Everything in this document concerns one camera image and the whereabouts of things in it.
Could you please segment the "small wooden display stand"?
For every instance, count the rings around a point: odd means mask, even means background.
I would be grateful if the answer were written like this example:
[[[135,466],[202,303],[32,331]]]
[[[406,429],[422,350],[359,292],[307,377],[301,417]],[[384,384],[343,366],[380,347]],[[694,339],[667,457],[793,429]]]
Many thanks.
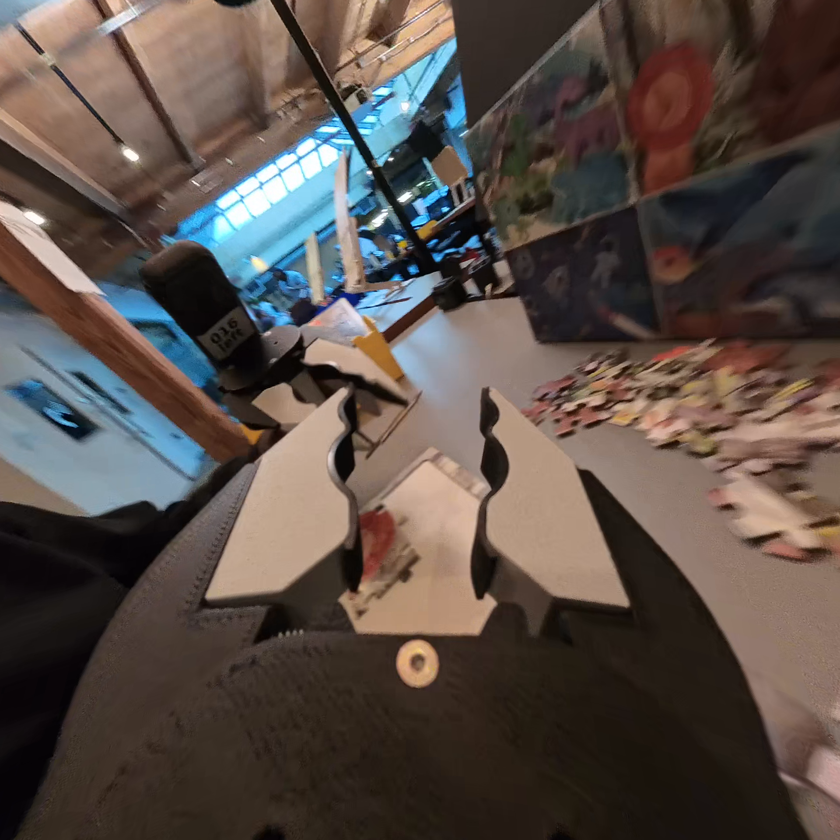
[[[324,278],[320,256],[318,234],[311,233],[306,240],[306,266],[310,300],[315,306],[324,303],[327,295],[324,290]]]

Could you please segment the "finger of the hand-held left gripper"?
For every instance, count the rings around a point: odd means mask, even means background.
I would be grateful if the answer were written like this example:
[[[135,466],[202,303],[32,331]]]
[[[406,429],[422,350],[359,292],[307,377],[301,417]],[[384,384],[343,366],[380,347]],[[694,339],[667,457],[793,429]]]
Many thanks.
[[[290,432],[314,414],[319,405],[303,401],[291,385],[281,383],[258,394],[253,407],[267,415],[283,432]]]
[[[317,382],[341,382],[380,401],[408,404],[396,379],[355,346],[315,339],[303,354],[303,366]]]

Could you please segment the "tall wooden display stand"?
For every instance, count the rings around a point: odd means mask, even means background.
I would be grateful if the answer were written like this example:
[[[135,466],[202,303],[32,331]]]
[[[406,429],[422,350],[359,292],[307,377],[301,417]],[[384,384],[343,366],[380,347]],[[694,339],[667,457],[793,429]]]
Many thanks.
[[[343,268],[344,289],[350,294],[364,293],[365,269],[358,230],[350,215],[348,199],[350,155],[342,152],[333,180],[335,231]]]

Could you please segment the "lion jigsaw puzzle board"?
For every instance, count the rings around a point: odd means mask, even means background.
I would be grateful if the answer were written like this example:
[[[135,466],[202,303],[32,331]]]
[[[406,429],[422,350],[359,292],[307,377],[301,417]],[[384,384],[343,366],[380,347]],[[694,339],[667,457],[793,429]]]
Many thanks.
[[[339,603],[360,635],[477,636],[496,607],[477,599],[470,557],[487,483],[426,449],[360,515],[363,573]]]

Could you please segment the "yellow plastic bin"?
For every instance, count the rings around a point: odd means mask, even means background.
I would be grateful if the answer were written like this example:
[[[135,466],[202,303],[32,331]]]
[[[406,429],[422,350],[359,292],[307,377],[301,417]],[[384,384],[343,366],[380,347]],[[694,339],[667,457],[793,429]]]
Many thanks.
[[[363,316],[362,320],[367,332],[364,335],[354,336],[351,340],[353,347],[369,357],[384,373],[394,381],[400,382],[405,379],[405,372],[393,355],[390,344],[385,336],[376,327],[375,322]]]

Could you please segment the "pile of puzzle pieces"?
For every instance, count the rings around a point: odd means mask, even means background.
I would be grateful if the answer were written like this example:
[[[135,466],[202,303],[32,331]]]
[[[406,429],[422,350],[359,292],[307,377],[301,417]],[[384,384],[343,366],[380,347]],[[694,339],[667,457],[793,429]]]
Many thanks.
[[[521,413],[557,438],[610,424],[682,451],[721,478],[709,503],[740,540],[784,560],[837,562],[838,502],[803,475],[815,455],[838,452],[839,362],[797,374],[790,350],[709,339],[642,361],[596,352],[538,386]]]

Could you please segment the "black pole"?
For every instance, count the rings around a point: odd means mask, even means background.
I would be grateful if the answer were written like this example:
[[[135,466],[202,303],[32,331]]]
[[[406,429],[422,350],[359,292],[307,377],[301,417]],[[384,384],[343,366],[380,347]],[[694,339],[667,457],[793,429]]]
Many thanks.
[[[422,270],[424,274],[434,272],[437,269],[437,263],[435,263],[433,255],[428,250],[426,244],[420,238],[419,234],[408,219],[403,205],[400,203],[392,185],[387,180],[382,168],[371,152],[369,145],[366,143],[364,136],[361,134],[350,112],[344,106],[339,90],[333,84],[332,78],[327,72],[320,55],[312,46],[309,38],[305,35],[296,15],[286,1],[272,1],[271,5],[275,9],[280,21],[286,27],[292,41],[308,65],[318,88],[321,90],[330,107],[346,129],[346,132],[352,139],[353,145],[359,152],[360,157],[371,170],[371,175],[379,189],[379,192],[384,197],[386,204],[393,211],[399,225],[401,225],[404,233],[407,235],[408,241],[412,247],[413,257],[415,258],[420,270]]]

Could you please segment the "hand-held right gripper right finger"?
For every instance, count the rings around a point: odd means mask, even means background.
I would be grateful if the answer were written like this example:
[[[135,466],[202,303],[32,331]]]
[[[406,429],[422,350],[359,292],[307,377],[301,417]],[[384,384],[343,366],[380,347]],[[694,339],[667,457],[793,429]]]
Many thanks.
[[[538,635],[559,613],[630,616],[632,603],[573,459],[494,387],[479,399],[487,492],[474,594],[521,608]]]

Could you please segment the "wooden beam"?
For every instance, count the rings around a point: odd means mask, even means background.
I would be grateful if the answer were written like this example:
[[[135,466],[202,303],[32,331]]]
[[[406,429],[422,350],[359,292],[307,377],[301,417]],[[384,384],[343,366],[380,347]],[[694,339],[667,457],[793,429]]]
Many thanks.
[[[1,233],[1,275],[209,456],[224,462],[249,453],[250,442],[240,426],[126,318],[100,295],[65,286],[5,227]]]

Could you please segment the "orange patterned assembled puzzle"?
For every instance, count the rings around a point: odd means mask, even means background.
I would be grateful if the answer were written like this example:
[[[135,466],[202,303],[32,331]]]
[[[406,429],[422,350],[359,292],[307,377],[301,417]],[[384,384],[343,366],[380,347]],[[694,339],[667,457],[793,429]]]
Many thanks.
[[[353,344],[355,339],[363,338],[371,331],[370,325],[347,298],[333,301],[306,326],[325,340],[346,344]]]

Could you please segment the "black partition panel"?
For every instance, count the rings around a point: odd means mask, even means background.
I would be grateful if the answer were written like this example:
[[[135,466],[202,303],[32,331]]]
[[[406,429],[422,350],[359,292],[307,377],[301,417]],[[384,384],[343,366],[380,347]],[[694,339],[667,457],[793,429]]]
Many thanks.
[[[466,124],[473,127],[594,1],[452,1]]]

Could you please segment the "person's left forearm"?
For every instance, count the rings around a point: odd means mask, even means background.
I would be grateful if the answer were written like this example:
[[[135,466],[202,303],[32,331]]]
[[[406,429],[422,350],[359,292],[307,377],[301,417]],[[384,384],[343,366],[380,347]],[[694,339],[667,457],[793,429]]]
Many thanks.
[[[256,459],[222,464],[164,509],[95,517],[1,505],[1,838],[14,838],[56,747],[77,684],[141,575]]]

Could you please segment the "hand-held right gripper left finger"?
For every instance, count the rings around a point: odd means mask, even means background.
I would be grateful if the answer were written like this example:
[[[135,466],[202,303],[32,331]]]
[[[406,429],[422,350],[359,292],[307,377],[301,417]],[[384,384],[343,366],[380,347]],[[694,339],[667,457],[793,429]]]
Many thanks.
[[[209,606],[319,606],[363,573],[353,387],[336,391],[259,460],[205,592]]]

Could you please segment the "colourful animal puzzle box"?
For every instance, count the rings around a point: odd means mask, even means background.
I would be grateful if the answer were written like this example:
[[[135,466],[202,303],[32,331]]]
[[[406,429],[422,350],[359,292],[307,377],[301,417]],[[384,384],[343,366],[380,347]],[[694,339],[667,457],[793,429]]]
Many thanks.
[[[468,130],[540,342],[838,339],[838,2],[594,2]]]

